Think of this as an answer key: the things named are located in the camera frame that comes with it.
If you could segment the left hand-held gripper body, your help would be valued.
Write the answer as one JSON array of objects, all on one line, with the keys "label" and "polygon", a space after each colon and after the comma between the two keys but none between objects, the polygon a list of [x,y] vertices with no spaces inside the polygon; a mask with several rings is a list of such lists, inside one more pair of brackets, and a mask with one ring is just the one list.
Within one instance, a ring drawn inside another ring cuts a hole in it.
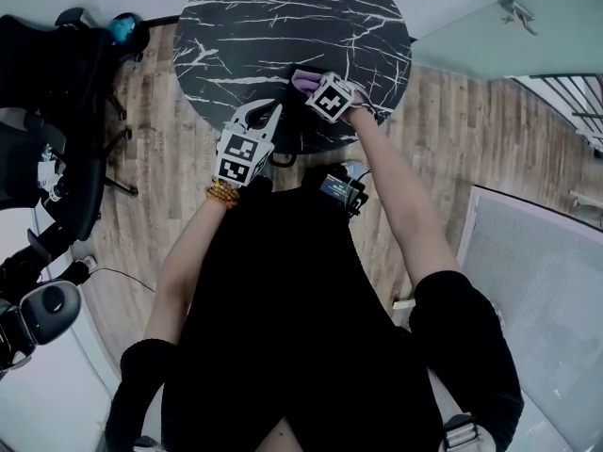
[{"label": "left hand-held gripper body", "polygon": [[214,176],[235,186],[247,186],[274,151],[272,139],[261,139],[256,128],[235,133],[224,128],[217,145]]}]

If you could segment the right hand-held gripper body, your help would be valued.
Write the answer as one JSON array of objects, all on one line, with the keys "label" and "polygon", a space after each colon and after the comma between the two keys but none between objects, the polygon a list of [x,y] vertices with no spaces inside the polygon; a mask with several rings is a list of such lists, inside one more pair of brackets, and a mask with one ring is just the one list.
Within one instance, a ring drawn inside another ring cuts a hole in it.
[{"label": "right hand-held gripper body", "polygon": [[337,73],[322,75],[318,88],[310,95],[306,105],[322,119],[336,123],[354,102],[354,87]]}]

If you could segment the purple cloth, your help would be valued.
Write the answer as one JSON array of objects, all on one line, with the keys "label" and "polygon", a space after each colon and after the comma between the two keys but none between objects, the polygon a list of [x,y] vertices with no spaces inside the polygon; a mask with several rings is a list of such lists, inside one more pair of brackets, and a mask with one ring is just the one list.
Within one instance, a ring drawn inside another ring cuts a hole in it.
[{"label": "purple cloth", "polygon": [[319,88],[321,79],[321,73],[312,73],[297,69],[291,77],[291,84],[304,95],[311,96]]}]

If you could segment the person's right forearm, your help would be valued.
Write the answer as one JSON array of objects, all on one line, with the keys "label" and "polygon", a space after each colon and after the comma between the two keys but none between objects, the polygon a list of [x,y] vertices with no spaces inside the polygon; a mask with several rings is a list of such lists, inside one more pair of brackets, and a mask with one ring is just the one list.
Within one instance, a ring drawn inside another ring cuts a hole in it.
[{"label": "person's right forearm", "polygon": [[345,120],[361,142],[411,284],[417,285],[436,272],[458,272],[460,267],[442,221],[412,167],[366,108],[349,109]]}]

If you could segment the person's left forearm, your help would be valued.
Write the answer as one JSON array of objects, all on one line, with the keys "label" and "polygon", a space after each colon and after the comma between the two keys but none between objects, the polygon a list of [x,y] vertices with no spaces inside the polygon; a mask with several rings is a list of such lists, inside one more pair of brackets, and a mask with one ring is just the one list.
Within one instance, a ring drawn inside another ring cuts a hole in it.
[{"label": "person's left forearm", "polygon": [[178,343],[204,257],[226,211],[224,203],[205,200],[176,239],[158,276],[145,339]]}]

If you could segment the black battery pack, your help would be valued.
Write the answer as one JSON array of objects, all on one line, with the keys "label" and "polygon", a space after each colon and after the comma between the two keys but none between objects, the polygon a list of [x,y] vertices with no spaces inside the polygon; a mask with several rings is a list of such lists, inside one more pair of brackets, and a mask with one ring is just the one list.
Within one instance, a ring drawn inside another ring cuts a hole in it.
[{"label": "black battery pack", "polygon": [[326,172],[319,186],[322,193],[346,211],[348,218],[360,215],[368,200],[365,189],[366,186],[359,179],[353,179],[343,170],[335,169]]}]

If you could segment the teal round object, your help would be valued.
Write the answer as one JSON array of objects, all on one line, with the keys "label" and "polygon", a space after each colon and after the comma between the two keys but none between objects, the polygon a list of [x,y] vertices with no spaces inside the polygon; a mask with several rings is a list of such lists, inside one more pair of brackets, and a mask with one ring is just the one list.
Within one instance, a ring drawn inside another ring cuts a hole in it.
[{"label": "teal round object", "polygon": [[124,13],[114,18],[107,26],[113,45],[125,45],[134,36],[137,18],[132,13]]}]

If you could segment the person's black clothing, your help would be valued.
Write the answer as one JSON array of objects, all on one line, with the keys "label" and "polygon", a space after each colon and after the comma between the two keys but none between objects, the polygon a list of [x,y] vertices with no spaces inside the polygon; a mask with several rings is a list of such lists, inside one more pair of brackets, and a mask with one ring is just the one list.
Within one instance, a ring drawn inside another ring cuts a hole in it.
[{"label": "person's black clothing", "polygon": [[265,184],[227,212],[179,342],[140,341],[121,368],[107,452],[134,452],[155,396],[168,452],[255,452],[281,420],[302,452],[438,452],[430,374],[496,452],[524,408],[499,319],[466,276],[421,279],[399,328],[343,211],[318,190]]}]

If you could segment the white black device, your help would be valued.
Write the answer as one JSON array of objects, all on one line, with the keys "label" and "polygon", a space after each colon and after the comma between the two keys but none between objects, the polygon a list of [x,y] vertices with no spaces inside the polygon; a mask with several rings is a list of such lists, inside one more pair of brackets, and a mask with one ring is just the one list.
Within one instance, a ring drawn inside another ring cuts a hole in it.
[{"label": "white black device", "polygon": [[61,179],[65,163],[55,154],[53,148],[45,144],[41,160],[38,162],[38,187],[48,194],[48,201],[58,202],[64,195]]}]

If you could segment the frosted glass door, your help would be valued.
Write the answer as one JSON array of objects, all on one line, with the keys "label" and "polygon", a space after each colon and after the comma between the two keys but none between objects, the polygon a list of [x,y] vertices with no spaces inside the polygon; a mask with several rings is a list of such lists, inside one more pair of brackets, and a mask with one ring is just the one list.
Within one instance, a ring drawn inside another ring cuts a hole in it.
[{"label": "frosted glass door", "polygon": [[472,78],[603,73],[603,0],[515,0],[535,20],[504,24],[497,0],[417,39],[413,62]]}]

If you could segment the black office chair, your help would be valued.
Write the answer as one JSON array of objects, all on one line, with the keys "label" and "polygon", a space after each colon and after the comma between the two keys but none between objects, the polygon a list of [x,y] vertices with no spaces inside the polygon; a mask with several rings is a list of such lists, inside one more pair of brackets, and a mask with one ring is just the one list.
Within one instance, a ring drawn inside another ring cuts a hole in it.
[{"label": "black office chair", "polygon": [[0,109],[20,108],[59,120],[87,117],[102,100],[124,121],[127,111],[114,94],[113,81],[126,61],[141,61],[150,42],[148,25],[134,15],[138,26],[125,45],[112,44],[107,26],[87,24],[83,8],[61,12],[53,29],[0,17]]},{"label": "black office chair", "polygon": [[[39,115],[27,113],[23,130],[0,122],[0,211],[42,206],[54,223],[40,235],[29,232],[27,239],[45,262],[54,261],[74,242],[89,238],[107,187],[130,198],[139,194],[135,187],[106,176],[107,158],[131,138],[132,130],[125,127],[105,147],[99,147],[88,137],[66,136]],[[64,195],[58,202],[48,201],[48,194],[38,187],[38,162],[45,144],[66,166],[61,179]]]}]

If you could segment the black railing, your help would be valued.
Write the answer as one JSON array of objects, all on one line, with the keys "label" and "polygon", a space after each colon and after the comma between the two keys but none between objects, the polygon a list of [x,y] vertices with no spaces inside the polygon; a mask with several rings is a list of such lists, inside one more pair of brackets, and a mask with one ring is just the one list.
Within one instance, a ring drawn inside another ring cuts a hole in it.
[{"label": "black railing", "polygon": [[549,73],[512,80],[557,112],[590,147],[603,153],[603,73]]}]

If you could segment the grey black machine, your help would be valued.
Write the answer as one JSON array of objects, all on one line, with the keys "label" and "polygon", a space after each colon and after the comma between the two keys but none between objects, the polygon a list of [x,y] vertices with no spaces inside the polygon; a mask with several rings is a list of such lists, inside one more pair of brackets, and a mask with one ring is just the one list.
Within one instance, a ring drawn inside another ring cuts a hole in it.
[{"label": "grey black machine", "polygon": [[81,310],[81,294],[72,282],[45,282],[0,314],[0,375],[31,360],[69,329]]}]

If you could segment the white-framed frosted glass panel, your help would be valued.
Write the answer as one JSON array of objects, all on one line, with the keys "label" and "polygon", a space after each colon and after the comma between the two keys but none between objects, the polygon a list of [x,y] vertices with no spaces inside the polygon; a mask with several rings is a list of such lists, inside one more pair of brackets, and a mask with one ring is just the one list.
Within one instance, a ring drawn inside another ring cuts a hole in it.
[{"label": "white-framed frosted glass panel", "polygon": [[603,231],[473,186],[458,249],[525,401],[509,452],[603,452]]}]

